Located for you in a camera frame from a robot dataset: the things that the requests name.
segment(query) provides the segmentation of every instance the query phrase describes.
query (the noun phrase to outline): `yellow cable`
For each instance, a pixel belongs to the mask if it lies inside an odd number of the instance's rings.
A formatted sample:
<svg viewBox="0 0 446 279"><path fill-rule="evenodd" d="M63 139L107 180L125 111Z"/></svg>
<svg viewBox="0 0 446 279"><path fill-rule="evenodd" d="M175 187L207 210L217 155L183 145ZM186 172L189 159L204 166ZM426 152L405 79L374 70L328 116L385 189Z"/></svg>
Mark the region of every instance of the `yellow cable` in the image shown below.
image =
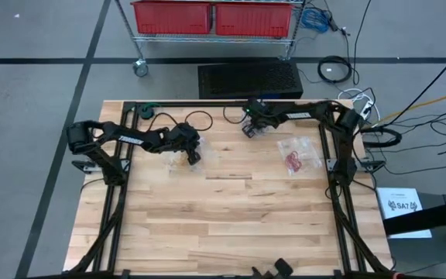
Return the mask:
<svg viewBox="0 0 446 279"><path fill-rule="evenodd" d="M410 110L413 110L413 109L417 109L417 108L423 107L423 106L425 106L425 105L431 105L431 104L434 104L435 102L443 101L443 100L445 100L445 99L446 99L446 95L443 96L443 97L441 97L441 98L437 98L437 99L434 99L434 100L431 100L431 101L428 101L428 102L420 103L420 104L418 104L418 105L413 105L413 106L411 106L409 109L407 109L407 111L410 111ZM371 127L372 127L373 125L378 124L378 123L381 123L381 122L383 122L383 121L385 121L385 120L387 120L387 119L391 119L392 117L395 117L395 116L399 115L400 113L402 113L402 112L394 112L394 113L392 113L392 114L390 114L390 115L388 115L388 116L386 116L386 117L383 117L383 118L380 119L378 122L373 123L373 124L371 125Z"/></svg>

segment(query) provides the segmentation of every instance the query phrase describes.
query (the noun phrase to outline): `blue cable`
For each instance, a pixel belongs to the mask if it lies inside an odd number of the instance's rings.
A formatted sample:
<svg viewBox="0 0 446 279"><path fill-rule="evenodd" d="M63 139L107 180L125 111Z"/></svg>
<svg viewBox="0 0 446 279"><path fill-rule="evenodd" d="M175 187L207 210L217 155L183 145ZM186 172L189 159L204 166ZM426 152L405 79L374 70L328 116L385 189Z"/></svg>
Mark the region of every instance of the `blue cable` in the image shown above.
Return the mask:
<svg viewBox="0 0 446 279"><path fill-rule="evenodd" d="M319 9L305 9L300 20L300 27L312 29L318 33L326 33L330 27L328 12Z"/></svg>

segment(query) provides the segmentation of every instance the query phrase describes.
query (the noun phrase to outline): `metal wire rack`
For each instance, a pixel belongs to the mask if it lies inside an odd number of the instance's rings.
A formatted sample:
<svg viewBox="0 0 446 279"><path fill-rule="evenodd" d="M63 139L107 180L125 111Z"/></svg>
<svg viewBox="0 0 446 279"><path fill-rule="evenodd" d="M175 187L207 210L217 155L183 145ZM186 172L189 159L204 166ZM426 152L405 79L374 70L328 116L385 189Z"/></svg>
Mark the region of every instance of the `metal wire rack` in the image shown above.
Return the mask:
<svg viewBox="0 0 446 279"><path fill-rule="evenodd" d="M132 31L132 27L127 20L125 11L123 10L120 0L115 0L115 3L120 11L120 15L125 24L125 27L130 35L130 39L136 48L139 59L133 64L134 73L138 77L144 77L148 74L149 68L147 67L146 59L142 54L140 43L148 42L171 42L171 43L258 43L258 44L273 44L285 46L285 55L280 56L280 59L290 59L291 50L293 45L297 42L297 31L300 27L300 19L304 11L306 0L175 0L180 2L232 2L232 3L286 3L292 5L300 5L300 13L295 16L295 22L291 24L293 31L288 37L266 37L266 36L219 36L215 34L214 26L209 34L193 35L193 34L139 34L135 35Z"/></svg>

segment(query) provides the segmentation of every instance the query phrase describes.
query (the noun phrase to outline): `shelf leg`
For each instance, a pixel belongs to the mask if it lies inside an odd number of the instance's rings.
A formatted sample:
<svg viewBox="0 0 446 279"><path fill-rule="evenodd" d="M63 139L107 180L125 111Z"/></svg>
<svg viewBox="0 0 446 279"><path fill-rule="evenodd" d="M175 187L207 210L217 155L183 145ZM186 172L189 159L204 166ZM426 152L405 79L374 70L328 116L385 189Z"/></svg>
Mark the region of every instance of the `shelf leg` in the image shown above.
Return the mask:
<svg viewBox="0 0 446 279"><path fill-rule="evenodd" d="M129 21L127 20L127 16L125 15L125 11L123 10L122 4L120 3L120 0L115 0L116 6L118 7L118 10L120 11L120 15L122 16L123 23L125 24L125 27L127 28L127 31L129 32L130 40L132 41L134 47L137 51L137 56L139 57L139 60L136 63L142 63L144 64L146 60L144 59L144 56L142 55L141 47L138 42L136 42L135 35L133 34L132 27L130 27Z"/></svg>
<svg viewBox="0 0 446 279"><path fill-rule="evenodd" d="M300 13L297 17L297 21L295 22L295 26L293 27L292 41L290 42L290 45L286 46L284 60L289 60L292 57L293 51L297 47L295 45L297 43L297 32L299 32L300 21L302 19L302 15L304 14L304 9L306 8L306 2L307 0L304 0L302 1L302 5L300 5Z"/></svg>

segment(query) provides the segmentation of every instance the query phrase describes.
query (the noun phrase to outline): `white paper sign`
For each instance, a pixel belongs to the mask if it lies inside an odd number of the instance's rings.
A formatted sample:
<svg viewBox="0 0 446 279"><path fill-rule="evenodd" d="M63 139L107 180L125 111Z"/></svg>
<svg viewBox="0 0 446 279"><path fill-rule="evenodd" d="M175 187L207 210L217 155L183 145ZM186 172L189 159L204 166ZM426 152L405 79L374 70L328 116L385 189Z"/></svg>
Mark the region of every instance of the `white paper sign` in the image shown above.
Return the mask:
<svg viewBox="0 0 446 279"><path fill-rule="evenodd" d="M419 196L414 188L377 188L383 218L388 219L422 209ZM425 229L416 232L405 232L389 236L389 238L431 238L431 231Z"/></svg>

